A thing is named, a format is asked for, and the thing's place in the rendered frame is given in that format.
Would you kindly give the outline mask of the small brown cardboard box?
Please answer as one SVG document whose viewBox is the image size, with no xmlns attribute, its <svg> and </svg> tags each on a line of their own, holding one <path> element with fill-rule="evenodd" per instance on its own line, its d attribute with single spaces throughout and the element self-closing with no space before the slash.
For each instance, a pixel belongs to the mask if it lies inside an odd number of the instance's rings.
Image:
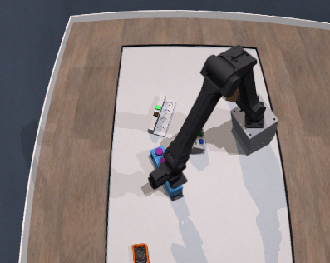
<svg viewBox="0 0 330 263">
<path fill-rule="evenodd" d="M 237 88 L 237 90 L 235 91 L 235 94 L 232 97 L 227 97 L 225 101 L 229 101 L 229 102 L 236 102 L 238 95 L 239 94 L 239 89 Z"/>
</svg>

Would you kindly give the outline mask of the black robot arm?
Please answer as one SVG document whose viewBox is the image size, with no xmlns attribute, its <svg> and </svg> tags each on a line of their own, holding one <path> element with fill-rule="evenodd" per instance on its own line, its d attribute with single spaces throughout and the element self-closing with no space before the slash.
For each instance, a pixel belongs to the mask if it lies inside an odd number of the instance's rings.
<svg viewBox="0 0 330 263">
<path fill-rule="evenodd" d="M 153 189 L 159 188 L 167 181 L 170 185 L 179 181 L 178 175 L 186 169 L 185 164 L 190 158 L 189 154 L 196 138 L 222 96 L 231 97 L 238 88 L 240 95 L 238 94 L 236 104 L 248 119 L 245 118 L 245 127 L 264 128 L 266 107 L 259 101 L 256 92 L 253 68 L 256 64 L 257 59 L 240 45 L 206 59 L 200 71 L 204 77 L 200 93 L 177 137 L 166 148 L 163 154 L 166 161 L 148 177 Z"/>
</svg>

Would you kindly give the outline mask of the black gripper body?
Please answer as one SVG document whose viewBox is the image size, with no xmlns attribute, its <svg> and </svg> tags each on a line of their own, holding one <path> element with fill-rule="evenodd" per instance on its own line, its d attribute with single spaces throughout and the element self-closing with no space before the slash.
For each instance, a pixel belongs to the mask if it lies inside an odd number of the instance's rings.
<svg viewBox="0 0 330 263">
<path fill-rule="evenodd" d="M 181 172 L 181 174 L 178 175 L 179 177 L 179 181 L 177 181 L 175 184 L 171 185 L 171 187 L 173 189 L 177 188 L 178 186 L 181 186 L 182 184 L 185 184 L 187 182 L 187 179 L 184 175 L 183 172 Z"/>
</svg>

